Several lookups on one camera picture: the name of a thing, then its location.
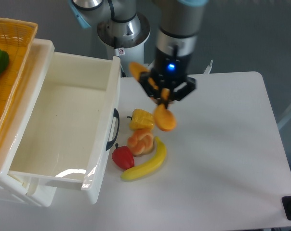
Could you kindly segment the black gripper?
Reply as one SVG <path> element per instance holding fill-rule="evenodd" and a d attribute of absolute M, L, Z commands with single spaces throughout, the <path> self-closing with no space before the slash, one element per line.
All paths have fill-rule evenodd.
<path fill-rule="evenodd" d="M 153 101 L 160 101 L 159 87 L 170 90 L 169 101 L 181 101 L 197 88 L 197 80 L 187 76 L 191 54 L 166 54 L 156 48 L 151 72 L 141 72 L 139 83 Z"/>

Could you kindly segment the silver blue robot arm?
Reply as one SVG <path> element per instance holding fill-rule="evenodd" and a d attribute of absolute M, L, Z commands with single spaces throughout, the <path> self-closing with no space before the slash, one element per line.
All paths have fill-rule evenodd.
<path fill-rule="evenodd" d="M 207 2 L 157 0 L 161 19 L 150 67 L 144 64 L 144 44 L 150 35 L 148 19 L 134 0 L 71 0 L 69 6 L 82 28 L 94 27 L 109 58 L 121 60 L 123 77 L 134 77 L 156 104 L 180 101 L 197 87 L 187 68 L 195 49 Z"/>

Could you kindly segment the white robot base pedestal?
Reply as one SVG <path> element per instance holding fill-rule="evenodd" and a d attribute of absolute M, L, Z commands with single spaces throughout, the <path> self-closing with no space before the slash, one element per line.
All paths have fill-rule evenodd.
<path fill-rule="evenodd" d="M 108 59 L 120 58 L 122 77 L 131 77 L 129 63 L 144 64 L 145 43 L 150 37 L 150 23 L 137 12 L 130 21 L 116 22 L 112 19 L 97 26 L 97 34 L 106 47 Z"/>

